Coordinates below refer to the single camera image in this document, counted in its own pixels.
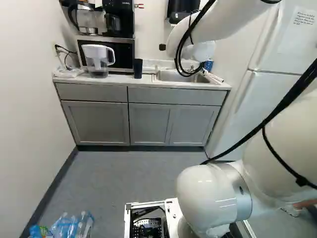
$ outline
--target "baseboard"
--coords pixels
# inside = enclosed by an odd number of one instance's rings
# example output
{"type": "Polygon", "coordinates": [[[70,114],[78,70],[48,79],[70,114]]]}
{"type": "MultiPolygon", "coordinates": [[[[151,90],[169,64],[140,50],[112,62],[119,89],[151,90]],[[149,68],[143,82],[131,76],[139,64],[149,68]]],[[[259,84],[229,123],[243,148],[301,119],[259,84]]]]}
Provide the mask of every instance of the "baseboard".
{"type": "Polygon", "coordinates": [[[203,147],[194,146],[103,146],[77,145],[79,151],[161,151],[161,152],[203,152],[203,147]]]}
{"type": "Polygon", "coordinates": [[[64,178],[65,174],[67,173],[69,167],[73,163],[77,153],[78,153],[78,149],[77,149],[77,147],[75,147],[73,149],[73,151],[70,153],[70,155],[68,156],[68,158],[65,161],[65,163],[63,164],[63,166],[60,168],[59,172],[57,173],[57,175],[54,178],[53,182],[49,186],[48,190],[44,194],[42,200],[40,201],[39,205],[37,206],[37,208],[35,209],[33,215],[31,216],[29,222],[25,226],[22,234],[20,235],[20,238],[29,237],[29,228],[32,225],[37,224],[39,222],[43,212],[46,209],[46,206],[50,202],[51,198],[53,197],[53,195],[55,193],[55,190],[57,189],[58,185],[60,184],[60,182],[64,178]]]}

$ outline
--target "microwave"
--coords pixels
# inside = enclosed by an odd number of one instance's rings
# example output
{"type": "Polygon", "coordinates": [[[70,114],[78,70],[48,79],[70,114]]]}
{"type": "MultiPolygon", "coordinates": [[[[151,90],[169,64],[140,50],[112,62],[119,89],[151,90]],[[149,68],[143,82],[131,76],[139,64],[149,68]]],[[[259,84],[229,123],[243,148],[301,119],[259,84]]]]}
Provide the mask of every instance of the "microwave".
{"type": "MultiPolygon", "coordinates": [[[[79,58],[80,67],[87,68],[86,58],[82,45],[94,44],[108,46],[113,49],[115,55],[115,63],[109,66],[112,72],[134,72],[134,45],[135,40],[129,38],[115,38],[104,36],[76,36],[76,48],[79,58]]],[[[109,61],[112,61],[112,54],[109,54],[109,61]]]]}

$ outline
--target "paper sign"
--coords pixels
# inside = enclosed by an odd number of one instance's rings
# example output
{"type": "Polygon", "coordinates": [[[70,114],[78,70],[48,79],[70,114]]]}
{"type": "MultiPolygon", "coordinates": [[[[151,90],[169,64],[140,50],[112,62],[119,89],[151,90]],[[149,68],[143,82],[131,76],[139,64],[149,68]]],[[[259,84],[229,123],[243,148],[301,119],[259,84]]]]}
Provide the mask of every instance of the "paper sign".
{"type": "Polygon", "coordinates": [[[306,56],[314,51],[316,47],[317,11],[298,6],[287,25],[278,47],[278,53],[306,56]]]}

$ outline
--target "black tumbler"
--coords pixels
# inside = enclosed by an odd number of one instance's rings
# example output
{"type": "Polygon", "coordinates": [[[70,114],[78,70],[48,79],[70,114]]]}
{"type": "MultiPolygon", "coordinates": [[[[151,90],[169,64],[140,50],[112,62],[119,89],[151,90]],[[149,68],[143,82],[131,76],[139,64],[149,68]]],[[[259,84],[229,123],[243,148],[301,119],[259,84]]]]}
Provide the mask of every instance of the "black tumbler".
{"type": "Polygon", "coordinates": [[[142,78],[142,66],[143,66],[143,59],[134,59],[134,62],[133,62],[134,78],[142,78]]]}

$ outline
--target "black cable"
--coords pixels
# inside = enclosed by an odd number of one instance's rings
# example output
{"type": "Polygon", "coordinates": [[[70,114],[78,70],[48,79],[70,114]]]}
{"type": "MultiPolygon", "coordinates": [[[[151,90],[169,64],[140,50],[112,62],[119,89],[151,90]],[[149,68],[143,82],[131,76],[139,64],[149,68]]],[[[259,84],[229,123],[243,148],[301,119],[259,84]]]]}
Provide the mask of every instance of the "black cable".
{"type": "Polygon", "coordinates": [[[55,49],[58,50],[58,48],[62,48],[62,49],[66,50],[66,51],[69,52],[69,53],[73,53],[73,54],[76,54],[76,55],[77,55],[77,52],[70,51],[70,50],[64,48],[63,46],[60,46],[60,45],[55,44],[55,49]]]}
{"type": "Polygon", "coordinates": [[[70,54],[70,52],[68,52],[68,53],[66,54],[66,56],[65,56],[65,58],[64,58],[64,64],[65,64],[65,67],[66,67],[68,70],[71,70],[71,68],[69,68],[69,67],[67,66],[67,64],[66,64],[66,58],[67,58],[67,56],[69,56],[69,54],[70,54]]]}
{"type": "Polygon", "coordinates": [[[159,207],[159,209],[160,209],[164,214],[166,213],[163,208],[159,207]]]}
{"type": "MultiPolygon", "coordinates": [[[[190,27],[190,24],[192,22],[192,14],[198,12],[198,10],[194,10],[194,11],[191,11],[190,12],[190,15],[189,15],[189,22],[188,22],[188,28],[190,27]]],[[[192,45],[194,44],[193,43],[193,38],[192,38],[192,33],[189,35],[189,39],[190,39],[190,42],[192,43],[192,45]]]]}
{"type": "Polygon", "coordinates": [[[248,141],[251,137],[257,134],[265,125],[267,125],[275,116],[277,116],[282,110],[287,108],[298,96],[311,84],[311,82],[317,77],[317,59],[310,65],[310,67],[303,73],[303,75],[297,80],[293,87],[284,96],[281,102],[275,107],[275,109],[252,131],[245,135],[241,140],[235,143],[226,151],[214,156],[204,162],[201,165],[205,165],[213,160],[219,159],[233,150],[237,149],[243,143],[248,141]]]}
{"type": "Polygon", "coordinates": [[[143,225],[140,225],[140,226],[139,226],[139,238],[141,238],[141,231],[143,231],[143,230],[141,229],[141,227],[143,227],[143,228],[145,229],[145,227],[144,227],[143,225]]]}
{"type": "Polygon", "coordinates": [[[209,0],[206,5],[203,7],[203,9],[199,12],[199,14],[197,15],[197,17],[195,18],[195,20],[193,21],[192,24],[190,24],[190,26],[188,27],[188,29],[186,30],[186,32],[184,33],[183,37],[181,38],[178,47],[176,49],[176,55],[175,55],[175,66],[176,66],[176,70],[177,72],[182,75],[183,77],[190,77],[196,73],[198,73],[204,66],[204,63],[200,63],[199,67],[192,70],[192,71],[186,71],[181,64],[181,53],[182,53],[182,49],[185,45],[186,40],[188,39],[188,37],[190,37],[192,31],[194,30],[195,26],[198,24],[198,22],[202,19],[202,17],[205,15],[205,13],[209,10],[209,8],[213,5],[213,3],[215,2],[215,0],[209,0]]]}
{"type": "Polygon", "coordinates": [[[262,128],[262,136],[264,139],[264,142],[266,143],[266,146],[270,150],[270,152],[273,154],[273,156],[278,160],[278,162],[291,174],[296,178],[296,183],[300,186],[309,186],[311,188],[317,189],[317,185],[310,182],[307,178],[304,176],[301,176],[299,173],[297,173],[295,170],[293,170],[285,161],[279,156],[279,154],[273,149],[272,145],[270,144],[267,135],[265,133],[265,127],[262,128]]]}
{"type": "Polygon", "coordinates": [[[222,238],[234,238],[234,236],[231,234],[231,232],[227,232],[226,234],[223,235],[222,238]]]}

